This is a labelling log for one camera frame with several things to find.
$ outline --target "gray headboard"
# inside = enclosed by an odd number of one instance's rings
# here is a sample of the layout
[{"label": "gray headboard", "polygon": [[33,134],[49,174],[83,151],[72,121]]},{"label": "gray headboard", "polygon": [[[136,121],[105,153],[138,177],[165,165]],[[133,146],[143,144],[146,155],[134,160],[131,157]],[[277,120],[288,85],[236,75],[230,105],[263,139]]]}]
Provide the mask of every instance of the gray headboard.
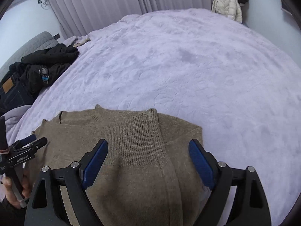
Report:
[{"label": "gray headboard", "polygon": [[9,66],[15,62],[20,62],[21,58],[33,53],[37,50],[46,49],[49,47],[54,47],[58,42],[53,38],[53,36],[44,31],[41,34],[38,34],[23,46],[21,46],[0,68],[0,81],[5,76],[5,74],[9,71]]}]

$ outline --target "bed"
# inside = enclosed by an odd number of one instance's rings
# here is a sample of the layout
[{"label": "bed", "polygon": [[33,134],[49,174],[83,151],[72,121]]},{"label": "bed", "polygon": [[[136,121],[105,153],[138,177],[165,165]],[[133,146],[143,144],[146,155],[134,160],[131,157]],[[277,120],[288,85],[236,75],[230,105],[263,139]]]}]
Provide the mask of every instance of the bed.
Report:
[{"label": "bed", "polygon": [[301,189],[301,69],[288,55],[206,9],[129,15],[89,37],[7,133],[9,143],[62,110],[156,108],[202,126],[204,148],[217,160],[254,166],[272,225],[281,224]]}]

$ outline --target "human hand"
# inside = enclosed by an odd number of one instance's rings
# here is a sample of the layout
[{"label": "human hand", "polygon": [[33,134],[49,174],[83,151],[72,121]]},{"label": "human hand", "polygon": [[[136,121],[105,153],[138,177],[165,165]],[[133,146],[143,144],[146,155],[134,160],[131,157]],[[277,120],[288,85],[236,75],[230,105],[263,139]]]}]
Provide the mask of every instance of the human hand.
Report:
[{"label": "human hand", "polygon": [[[23,169],[23,179],[21,182],[21,185],[23,187],[22,194],[25,198],[29,198],[31,194],[31,186],[29,184],[29,171],[27,169]],[[12,186],[12,180],[9,177],[4,177],[2,179],[2,183],[5,187],[5,195],[7,201],[15,208],[21,209],[20,202],[18,202],[11,186]]]}]

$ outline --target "sweater sleeve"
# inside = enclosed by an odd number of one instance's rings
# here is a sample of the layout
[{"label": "sweater sleeve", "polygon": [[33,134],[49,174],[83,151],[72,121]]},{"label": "sweater sleeve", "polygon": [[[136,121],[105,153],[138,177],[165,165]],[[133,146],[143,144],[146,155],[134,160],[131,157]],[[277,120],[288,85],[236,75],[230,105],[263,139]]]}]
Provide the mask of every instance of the sweater sleeve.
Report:
[{"label": "sweater sleeve", "polygon": [[0,225],[24,226],[26,208],[16,209],[6,199],[0,203]]}]

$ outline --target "brown sweater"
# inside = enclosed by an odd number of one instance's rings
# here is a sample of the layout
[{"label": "brown sweater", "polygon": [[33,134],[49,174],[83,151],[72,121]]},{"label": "brown sweater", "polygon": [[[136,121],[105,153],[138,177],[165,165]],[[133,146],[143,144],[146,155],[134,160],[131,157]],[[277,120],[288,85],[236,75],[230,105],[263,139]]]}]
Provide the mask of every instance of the brown sweater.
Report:
[{"label": "brown sweater", "polygon": [[[44,165],[67,167],[100,139],[109,152],[88,198],[105,226],[193,225],[206,201],[201,179],[188,153],[189,141],[202,143],[202,128],[179,118],[148,111],[61,112],[35,131],[49,144],[30,162],[32,180]],[[62,196],[72,225],[78,225]]]}]

